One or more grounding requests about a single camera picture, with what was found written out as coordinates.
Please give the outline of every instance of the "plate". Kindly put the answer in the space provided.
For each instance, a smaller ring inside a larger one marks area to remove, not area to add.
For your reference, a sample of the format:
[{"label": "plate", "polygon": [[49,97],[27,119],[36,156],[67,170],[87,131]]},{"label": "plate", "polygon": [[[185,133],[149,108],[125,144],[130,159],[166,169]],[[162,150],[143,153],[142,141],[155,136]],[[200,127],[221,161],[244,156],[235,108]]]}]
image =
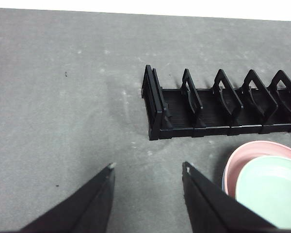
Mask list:
[{"label": "plate", "polygon": [[235,198],[276,227],[291,229],[291,159],[262,156],[248,162]]},{"label": "plate", "polygon": [[252,159],[265,155],[291,159],[291,148],[271,141],[252,141],[241,145],[227,162],[222,178],[223,190],[235,197],[236,181],[241,169]]}]

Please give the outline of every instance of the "black dish rack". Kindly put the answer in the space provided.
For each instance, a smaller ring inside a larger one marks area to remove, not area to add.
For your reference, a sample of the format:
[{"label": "black dish rack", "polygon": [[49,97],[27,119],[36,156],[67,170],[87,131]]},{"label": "black dish rack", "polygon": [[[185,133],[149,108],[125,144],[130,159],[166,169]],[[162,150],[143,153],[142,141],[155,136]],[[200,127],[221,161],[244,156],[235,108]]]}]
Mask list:
[{"label": "black dish rack", "polygon": [[[277,87],[280,81],[285,88]],[[233,88],[220,69],[212,88],[196,89],[185,69],[180,89],[163,89],[156,70],[146,65],[141,96],[145,99],[150,140],[291,132],[291,80],[282,70],[268,87],[250,70],[243,85]]]}]

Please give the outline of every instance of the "white wall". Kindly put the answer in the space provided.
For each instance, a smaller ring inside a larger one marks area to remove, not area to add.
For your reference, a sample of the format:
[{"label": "white wall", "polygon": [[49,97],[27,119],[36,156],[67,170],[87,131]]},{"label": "white wall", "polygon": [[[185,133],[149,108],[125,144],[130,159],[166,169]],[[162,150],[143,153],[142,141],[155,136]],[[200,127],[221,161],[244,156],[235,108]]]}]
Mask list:
[{"label": "white wall", "polygon": [[0,0],[0,7],[291,20],[291,0]]}]

